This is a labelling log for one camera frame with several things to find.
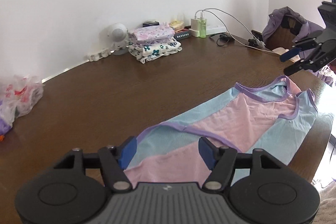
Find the pink blue purple mesh garment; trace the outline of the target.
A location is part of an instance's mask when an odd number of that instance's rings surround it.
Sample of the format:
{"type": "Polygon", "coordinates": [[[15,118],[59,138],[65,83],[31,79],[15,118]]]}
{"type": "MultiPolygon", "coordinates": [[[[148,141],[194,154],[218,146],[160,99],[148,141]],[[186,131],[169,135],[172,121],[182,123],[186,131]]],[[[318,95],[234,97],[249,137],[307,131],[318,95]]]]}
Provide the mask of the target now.
{"type": "Polygon", "coordinates": [[[318,114],[314,93],[290,78],[277,77],[260,88],[239,83],[174,118],[145,129],[125,171],[139,182],[203,184],[210,174],[198,152],[198,140],[227,145],[242,153],[262,148],[288,164],[318,114]]]}

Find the wooden chair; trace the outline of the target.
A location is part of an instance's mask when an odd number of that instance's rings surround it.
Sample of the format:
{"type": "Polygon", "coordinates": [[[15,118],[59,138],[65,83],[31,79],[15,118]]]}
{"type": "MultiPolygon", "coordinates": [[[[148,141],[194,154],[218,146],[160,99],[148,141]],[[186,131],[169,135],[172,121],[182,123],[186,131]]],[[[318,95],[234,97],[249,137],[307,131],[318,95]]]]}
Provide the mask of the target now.
{"type": "Polygon", "coordinates": [[[285,15],[276,31],[268,38],[265,45],[269,50],[282,47],[291,49],[296,36],[302,28],[302,23],[297,19],[285,15]]]}

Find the black phone on stand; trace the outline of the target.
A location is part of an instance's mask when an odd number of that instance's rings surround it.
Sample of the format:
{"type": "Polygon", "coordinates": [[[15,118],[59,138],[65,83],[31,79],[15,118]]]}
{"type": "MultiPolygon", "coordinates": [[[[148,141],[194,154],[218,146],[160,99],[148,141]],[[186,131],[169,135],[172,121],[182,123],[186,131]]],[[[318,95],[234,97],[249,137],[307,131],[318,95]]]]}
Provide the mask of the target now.
{"type": "Polygon", "coordinates": [[[252,33],[252,35],[253,35],[254,37],[256,37],[259,41],[261,41],[261,42],[264,41],[261,32],[259,32],[259,31],[255,31],[255,30],[251,30],[251,33],[252,33]]]}

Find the purple jacket on chair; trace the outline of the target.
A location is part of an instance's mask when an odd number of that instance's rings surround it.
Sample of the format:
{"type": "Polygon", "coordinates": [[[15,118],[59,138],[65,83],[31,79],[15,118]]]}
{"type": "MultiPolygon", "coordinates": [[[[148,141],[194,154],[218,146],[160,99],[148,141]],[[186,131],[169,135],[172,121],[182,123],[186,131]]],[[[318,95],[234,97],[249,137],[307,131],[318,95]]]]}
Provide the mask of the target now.
{"type": "Polygon", "coordinates": [[[290,30],[290,33],[295,36],[294,42],[303,39],[312,32],[323,30],[320,25],[306,20],[299,13],[285,6],[280,9],[274,9],[269,14],[268,23],[262,31],[263,42],[266,43],[279,27],[290,30]]]}

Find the green hand sanitizer bottle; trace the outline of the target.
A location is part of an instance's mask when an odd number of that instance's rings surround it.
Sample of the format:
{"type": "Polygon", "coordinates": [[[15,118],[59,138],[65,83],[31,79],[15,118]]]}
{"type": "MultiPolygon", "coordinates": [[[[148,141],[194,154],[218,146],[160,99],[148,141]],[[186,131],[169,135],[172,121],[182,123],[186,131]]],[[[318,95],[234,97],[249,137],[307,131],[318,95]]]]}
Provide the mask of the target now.
{"type": "Polygon", "coordinates": [[[201,11],[201,16],[199,18],[199,37],[206,38],[207,36],[207,20],[205,18],[204,12],[201,11]]]}

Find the white charger block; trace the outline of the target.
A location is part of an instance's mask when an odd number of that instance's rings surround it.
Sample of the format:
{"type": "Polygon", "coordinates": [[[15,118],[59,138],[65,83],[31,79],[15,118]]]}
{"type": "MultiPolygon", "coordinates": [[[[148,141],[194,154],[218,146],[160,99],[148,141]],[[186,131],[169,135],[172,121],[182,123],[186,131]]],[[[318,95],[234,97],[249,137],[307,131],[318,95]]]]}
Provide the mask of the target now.
{"type": "Polygon", "coordinates": [[[196,38],[200,37],[200,19],[198,18],[198,11],[195,12],[194,17],[190,19],[190,35],[196,38]]]}

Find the white power strip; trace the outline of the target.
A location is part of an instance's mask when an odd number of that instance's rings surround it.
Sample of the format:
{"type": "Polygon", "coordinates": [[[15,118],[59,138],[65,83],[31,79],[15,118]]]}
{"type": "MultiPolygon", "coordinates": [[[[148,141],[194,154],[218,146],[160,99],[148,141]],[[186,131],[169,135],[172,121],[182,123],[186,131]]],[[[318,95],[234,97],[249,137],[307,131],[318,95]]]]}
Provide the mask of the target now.
{"type": "Polygon", "coordinates": [[[107,58],[111,55],[109,48],[103,48],[98,51],[93,51],[87,54],[87,60],[89,62],[99,61],[100,59],[107,58]]]}

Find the white teal floral folded cloth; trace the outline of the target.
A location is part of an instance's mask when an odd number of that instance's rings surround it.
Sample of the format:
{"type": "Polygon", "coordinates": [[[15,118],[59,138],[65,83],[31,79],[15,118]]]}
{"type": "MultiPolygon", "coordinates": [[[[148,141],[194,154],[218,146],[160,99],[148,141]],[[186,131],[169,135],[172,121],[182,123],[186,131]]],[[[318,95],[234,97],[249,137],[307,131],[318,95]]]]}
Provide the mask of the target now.
{"type": "Polygon", "coordinates": [[[137,44],[135,42],[128,43],[129,53],[142,64],[153,61],[162,56],[169,56],[178,53],[181,50],[181,43],[175,40],[175,38],[149,44],[137,44]]]}

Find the black box with white text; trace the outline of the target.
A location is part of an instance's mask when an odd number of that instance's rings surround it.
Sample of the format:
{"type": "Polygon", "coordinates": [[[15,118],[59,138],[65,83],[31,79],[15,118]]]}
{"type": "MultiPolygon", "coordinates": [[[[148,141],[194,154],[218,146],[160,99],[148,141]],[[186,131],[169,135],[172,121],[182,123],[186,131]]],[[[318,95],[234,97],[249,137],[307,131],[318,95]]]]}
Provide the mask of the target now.
{"type": "Polygon", "coordinates": [[[187,31],[177,32],[177,33],[175,33],[175,35],[174,35],[174,38],[175,38],[177,41],[180,41],[180,40],[183,40],[183,39],[186,39],[186,38],[189,38],[189,37],[190,37],[190,32],[189,32],[189,30],[187,30],[187,31]]]}

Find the red white plastic bag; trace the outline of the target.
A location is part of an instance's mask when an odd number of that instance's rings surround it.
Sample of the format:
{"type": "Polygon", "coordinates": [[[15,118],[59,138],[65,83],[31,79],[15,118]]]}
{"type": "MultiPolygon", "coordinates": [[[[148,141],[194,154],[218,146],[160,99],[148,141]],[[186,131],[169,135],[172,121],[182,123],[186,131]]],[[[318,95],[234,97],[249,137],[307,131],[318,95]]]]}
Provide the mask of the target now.
{"type": "Polygon", "coordinates": [[[1,101],[13,109],[14,118],[29,114],[43,96],[39,77],[1,77],[1,101]]]}

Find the purple plastic bag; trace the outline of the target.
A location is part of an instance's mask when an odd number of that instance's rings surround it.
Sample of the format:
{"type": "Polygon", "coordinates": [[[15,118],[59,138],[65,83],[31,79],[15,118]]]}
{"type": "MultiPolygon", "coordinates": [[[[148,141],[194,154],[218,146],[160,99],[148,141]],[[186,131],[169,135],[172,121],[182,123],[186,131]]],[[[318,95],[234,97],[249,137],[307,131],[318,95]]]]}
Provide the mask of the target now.
{"type": "Polygon", "coordinates": [[[1,135],[7,134],[13,127],[13,109],[1,101],[1,135]]]}

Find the stack of yellow snack packs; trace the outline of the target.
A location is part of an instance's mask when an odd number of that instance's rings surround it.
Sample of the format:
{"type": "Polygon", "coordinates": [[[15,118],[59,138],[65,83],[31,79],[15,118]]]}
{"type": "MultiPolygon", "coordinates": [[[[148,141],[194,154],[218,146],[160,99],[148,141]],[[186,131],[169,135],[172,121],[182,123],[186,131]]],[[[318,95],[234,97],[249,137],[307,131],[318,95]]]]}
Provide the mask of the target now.
{"type": "Polygon", "coordinates": [[[175,20],[175,21],[170,22],[169,26],[174,30],[175,33],[185,28],[184,22],[180,20],[175,20]]]}

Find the white round desk fan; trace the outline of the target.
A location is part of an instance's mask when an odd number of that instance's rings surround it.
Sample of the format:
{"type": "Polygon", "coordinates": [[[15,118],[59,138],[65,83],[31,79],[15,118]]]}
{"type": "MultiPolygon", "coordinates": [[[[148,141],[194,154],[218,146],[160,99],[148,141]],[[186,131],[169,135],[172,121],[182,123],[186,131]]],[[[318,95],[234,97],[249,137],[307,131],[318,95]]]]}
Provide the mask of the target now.
{"type": "Polygon", "coordinates": [[[115,23],[102,31],[101,41],[111,55],[123,55],[128,53],[128,30],[125,25],[115,23]]]}

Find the pink floral folded cloth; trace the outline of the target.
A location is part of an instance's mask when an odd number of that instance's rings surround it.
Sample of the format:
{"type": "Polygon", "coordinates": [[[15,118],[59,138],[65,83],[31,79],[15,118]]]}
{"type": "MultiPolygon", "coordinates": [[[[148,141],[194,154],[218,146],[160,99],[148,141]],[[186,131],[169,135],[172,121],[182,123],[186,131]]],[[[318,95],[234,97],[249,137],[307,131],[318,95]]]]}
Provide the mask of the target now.
{"type": "Polygon", "coordinates": [[[143,44],[170,39],[175,35],[175,32],[169,25],[156,25],[132,30],[129,35],[136,42],[143,44]]]}

